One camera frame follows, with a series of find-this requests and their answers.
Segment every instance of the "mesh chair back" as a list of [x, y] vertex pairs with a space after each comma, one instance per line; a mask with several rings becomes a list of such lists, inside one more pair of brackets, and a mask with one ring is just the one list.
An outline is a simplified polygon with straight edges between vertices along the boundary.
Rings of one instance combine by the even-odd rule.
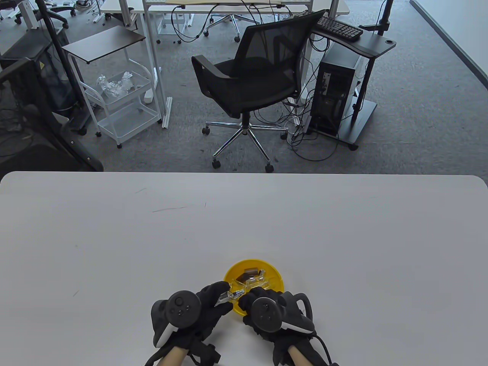
[[324, 12], [247, 27], [229, 76], [269, 78], [272, 74], [285, 74], [300, 92], [302, 51]]

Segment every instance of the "black pole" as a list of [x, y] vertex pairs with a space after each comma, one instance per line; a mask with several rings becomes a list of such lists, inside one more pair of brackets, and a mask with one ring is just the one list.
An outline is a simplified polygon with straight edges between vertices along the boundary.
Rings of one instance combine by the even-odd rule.
[[385, 9], [383, 10], [383, 16], [380, 19], [380, 27], [378, 29], [378, 34], [382, 36], [385, 31], [389, 28], [389, 19], [391, 13], [391, 7], [393, 6], [393, 0], [386, 0]]
[[42, 15], [42, 19], [44, 20], [44, 23], [46, 24], [47, 31], [49, 32], [49, 36], [51, 37], [54, 48], [56, 48], [56, 52], [58, 53], [58, 56], [60, 58], [60, 61], [61, 61], [62, 66], [64, 68], [64, 71], [66, 72], [66, 76], [68, 77], [69, 83], [71, 84], [71, 87], [75, 91], [75, 95], [76, 95], [76, 99], [78, 100], [78, 104], [80, 105], [80, 107], [83, 107], [85, 105], [83, 95], [81, 94], [80, 87], [78, 86], [78, 83], [75, 80], [75, 75], [73, 74], [73, 70], [71, 70], [71, 67], [68, 63], [68, 59], [67, 59], [63, 49], [61, 48], [61, 43], [58, 39], [58, 35], [56, 34], [56, 30], [54, 29], [54, 26], [51, 22], [51, 18], [49, 18], [49, 14], [47, 13], [46, 4], [44, 3], [44, 0], [36, 0], [36, 4], [39, 8], [39, 12]]

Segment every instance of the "desk leg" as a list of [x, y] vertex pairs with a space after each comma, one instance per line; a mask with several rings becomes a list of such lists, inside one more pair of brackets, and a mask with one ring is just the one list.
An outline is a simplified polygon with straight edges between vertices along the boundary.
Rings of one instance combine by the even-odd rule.
[[[163, 97], [163, 113], [164, 115], [161, 115], [161, 118], [163, 120], [162, 127], [163, 128], [168, 128], [168, 123], [169, 123], [169, 114], [171, 111], [171, 104], [173, 103], [173, 98], [168, 97], [166, 98], [166, 93], [164, 92], [163, 88], [163, 79], [161, 78], [161, 69], [158, 64], [158, 57], [156, 55], [156, 47], [154, 46], [154, 35], [151, 27], [151, 18], [149, 17], [149, 7], [147, 6], [146, 0], [142, 0], [142, 6], [144, 7], [144, 17], [145, 20], [147, 21], [147, 38], [149, 42], [149, 49], [151, 52], [149, 53], [149, 58], [152, 59], [154, 67], [156, 68], [156, 74], [158, 75], [158, 85], [159, 85], [159, 90], [161, 92], [161, 96]], [[155, 102], [157, 105], [157, 108], [159, 110], [159, 101], [158, 101], [158, 96], [155, 96]]]
[[[142, 32], [144, 33], [144, 36], [146, 37], [144, 43], [146, 44], [147, 54], [149, 55], [149, 65], [151, 66], [150, 70], [153, 70], [153, 72], [154, 72], [154, 89], [156, 89], [156, 87], [158, 85], [158, 73], [156, 72], [156, 67], [154, 66], [154, 61], [153, 61], [152, 52], [151, 52], [151, 46], [149, 45], [149, 39], [147, 38], [147, 24], [144, 21], [144, 14], [139, 15], [139, 21], [142, 25]], [[152, 103], [153, 98], [154, 98], [153, 91], [152, 91], [152, 89], [149, 89], [144, 94], [144, 103], [146, 103], [146, 104]]]

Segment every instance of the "chair seat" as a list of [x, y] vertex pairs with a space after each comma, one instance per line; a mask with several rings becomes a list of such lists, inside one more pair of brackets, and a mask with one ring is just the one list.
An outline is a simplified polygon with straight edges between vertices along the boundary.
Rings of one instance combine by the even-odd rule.
[[244, 67], [246, 75], [232, 75], [234, 62], [224, 61], [215, 64], [215, 67], [235, 79], [219, 79], [208, 70], [203, 70], [213, 99], [231, 117], [238, 118], [243, 112], [272, 105], [295, 92], [294, 80], [264, 58], [248, 60], [252, 65]]

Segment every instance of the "black glove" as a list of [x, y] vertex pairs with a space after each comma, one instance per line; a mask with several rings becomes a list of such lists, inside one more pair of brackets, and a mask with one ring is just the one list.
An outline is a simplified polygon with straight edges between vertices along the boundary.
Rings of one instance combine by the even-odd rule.
[[[230, 285], [227, 282], [220, 281], [197, 292], [196, 295], [200, 299], [202, 307], [200, 317], [196, 323], [171, 334], [167, 342], [147, 361], [145, 366], [152, 366], [154, 362], [166, 356], [173, 347], [187, 349], [188, 355], [195, 363], [193, 356], [200, 357], [202, 366], [211, 366], [218, 362], [220, 354], [215, 351], [213, 345], [205, 345], [203, 341], [212, 333], [219, 319], [232, 310], [232, 303], [215, 306], [220, 295], [229, 291], [229, 289]], [[151, 310], [155, 333], [158, 333], [160, 327], [164, 324], [163, 314], [166, 303], [167, 300], [159, 300], [153, 305]]]
[[291, 346], [295, 346], [301, 354], [312, 363], [312, 365], [326, 366], [327, 363], [310, 344], [310, 339], [314, 334], [300, 333], [291, 329], [280, 329], [277, 332], [269, 333], [258, 328], [252, 321], [251, 306], [257, 298], [268, 297], [274, 300], [277, 304], [286, 306], [286, 301], [281, 294], [281, 292], [276, 292], [274, 290], [264, 290], [262, 287], [255, 287], [246, 295], [243, 295], [239, 299], [239, 307], [247, 313], [243, 318], [244, 324], [251, 326], [254, 331], [266, 341], [274, 343], [273, 364], [275, 366], [278, 366], [280, 363], [282, 365], [295, 366], [288, 353], [288, 349]]

